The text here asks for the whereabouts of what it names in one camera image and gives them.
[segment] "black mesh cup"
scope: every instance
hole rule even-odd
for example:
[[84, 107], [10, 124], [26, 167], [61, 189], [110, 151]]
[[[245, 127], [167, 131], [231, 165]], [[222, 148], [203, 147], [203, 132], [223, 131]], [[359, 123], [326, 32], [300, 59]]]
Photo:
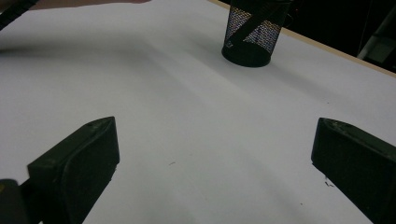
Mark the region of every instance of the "black mesh cup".
[[232, 0], [222, 55], [246, 67], [267, 65], [291, 1]]

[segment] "dark background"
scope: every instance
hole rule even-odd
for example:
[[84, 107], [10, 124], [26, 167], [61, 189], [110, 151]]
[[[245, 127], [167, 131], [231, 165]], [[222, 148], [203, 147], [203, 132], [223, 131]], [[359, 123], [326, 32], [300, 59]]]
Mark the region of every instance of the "dark background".
[[[295, 0], [284, 26], [356, 57], [394, 4], [395, 0]], [[388, 33], [396, 39], [396, 27]]]

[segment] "table surface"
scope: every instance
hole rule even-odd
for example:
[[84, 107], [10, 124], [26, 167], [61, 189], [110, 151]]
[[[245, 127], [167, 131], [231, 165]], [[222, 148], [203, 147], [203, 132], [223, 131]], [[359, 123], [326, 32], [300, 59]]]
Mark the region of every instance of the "table surface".
[[310, 160], [318, 118], [396, 145], [396, 78], [281, 34], [220, 54], [201, 0], [31, 11], [0, 33], [0, 178], [115, 116], [121, 162], [84, 223], [371, 223]]

